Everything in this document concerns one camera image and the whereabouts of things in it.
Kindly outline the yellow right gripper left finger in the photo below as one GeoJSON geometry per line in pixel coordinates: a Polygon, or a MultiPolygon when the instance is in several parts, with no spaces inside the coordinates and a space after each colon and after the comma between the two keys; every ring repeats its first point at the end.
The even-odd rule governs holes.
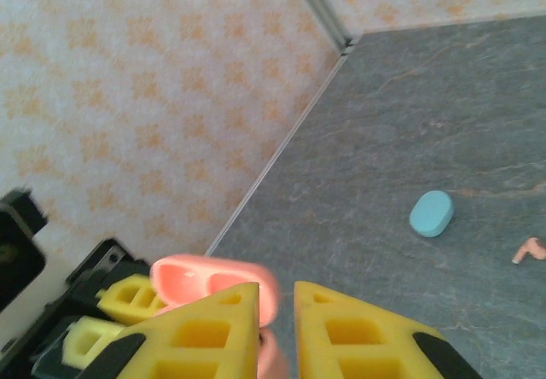
{"type": "Polygon", "coordinates": [[[255,378],[259,287],[240,283],[124,329],[86,378],[255,378]]]}

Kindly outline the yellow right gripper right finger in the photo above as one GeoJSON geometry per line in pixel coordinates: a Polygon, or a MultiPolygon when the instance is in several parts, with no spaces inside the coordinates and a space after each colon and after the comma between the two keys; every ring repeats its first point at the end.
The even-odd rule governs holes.
{"type": "Polygon", "coordinates": [[[477,378],[434,328],[316,283],[293,287],[300,378],[477,378]]]}

